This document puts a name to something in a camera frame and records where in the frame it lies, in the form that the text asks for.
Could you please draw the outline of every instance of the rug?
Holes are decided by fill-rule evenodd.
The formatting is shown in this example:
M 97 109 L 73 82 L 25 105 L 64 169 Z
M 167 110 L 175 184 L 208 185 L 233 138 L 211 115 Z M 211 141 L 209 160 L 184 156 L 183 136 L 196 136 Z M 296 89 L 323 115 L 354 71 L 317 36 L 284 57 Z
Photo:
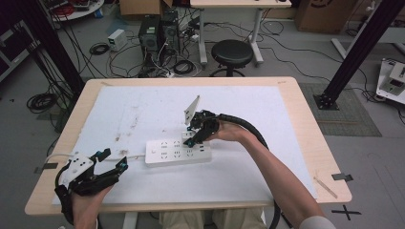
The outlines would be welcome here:
M 366 109 L 353 90 L 344 90 L 336 100 L 338 111 L 319 110 L 313 98 L 321 94 L 327 84 L 299 84 L 323 135 L 381 136 Z

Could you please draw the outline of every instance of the sleeve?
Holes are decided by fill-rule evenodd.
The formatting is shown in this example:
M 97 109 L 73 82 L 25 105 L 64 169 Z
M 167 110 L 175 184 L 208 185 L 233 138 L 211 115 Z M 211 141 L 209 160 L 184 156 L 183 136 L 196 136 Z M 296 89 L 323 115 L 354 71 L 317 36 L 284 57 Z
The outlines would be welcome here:
M 300 229 L 336 229 L 336 227 L 324 217 L 310 217 L 301 222 Z

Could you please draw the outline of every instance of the desktop computer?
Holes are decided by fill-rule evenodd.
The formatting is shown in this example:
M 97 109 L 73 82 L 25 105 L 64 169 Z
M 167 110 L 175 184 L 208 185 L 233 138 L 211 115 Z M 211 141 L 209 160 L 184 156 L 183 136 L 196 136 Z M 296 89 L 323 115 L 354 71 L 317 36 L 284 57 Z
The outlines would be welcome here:
M 175 10 L 168 10 L 163 14 L 161 24 L 164 31 L 164 39 L 167 44 L 166 54 L 176 55 L 180 53 L 179 39 L 179 15 Z
M 146 67 L 161 66 L 165 55 L 163 28 L 160 16 L 145 15 L 139 29 L 139 42 Z

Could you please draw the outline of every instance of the black stool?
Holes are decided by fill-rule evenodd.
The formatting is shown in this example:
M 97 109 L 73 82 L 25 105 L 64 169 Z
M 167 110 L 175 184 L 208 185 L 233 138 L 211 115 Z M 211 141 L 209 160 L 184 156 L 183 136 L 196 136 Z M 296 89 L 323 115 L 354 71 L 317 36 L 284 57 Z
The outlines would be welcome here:
M 226 76 L 233 76 L 233 73 L 238 73 L 244 76 L 241 72 L 235 70 L 244 68 L 253 58 L 253 50 L 249 44 L 239 40 L 223 40 L 212 47 L 212 57 L 226 69 L 219 69 L 213 72 L 210 77 L 216 73 L 226 71 Z

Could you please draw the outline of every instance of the power cord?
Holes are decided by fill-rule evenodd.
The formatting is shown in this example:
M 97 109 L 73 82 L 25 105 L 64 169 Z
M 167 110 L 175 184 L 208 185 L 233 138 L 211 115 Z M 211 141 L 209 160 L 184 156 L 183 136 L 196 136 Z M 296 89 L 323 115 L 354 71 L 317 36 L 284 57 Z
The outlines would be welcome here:
M 110 50 L 110 46 L 107 43 L 100 42 L 100 43 L 94 44 L 89 49 L 89 52 L 90 52 L 90 54 L 93 54 L 93 55 L 102 55 L 109 50 Z
M 34 114 L 41 114 L 48 111 L 56 102 L 56 94 L 37 94 L 27 101 L 27 108 Z

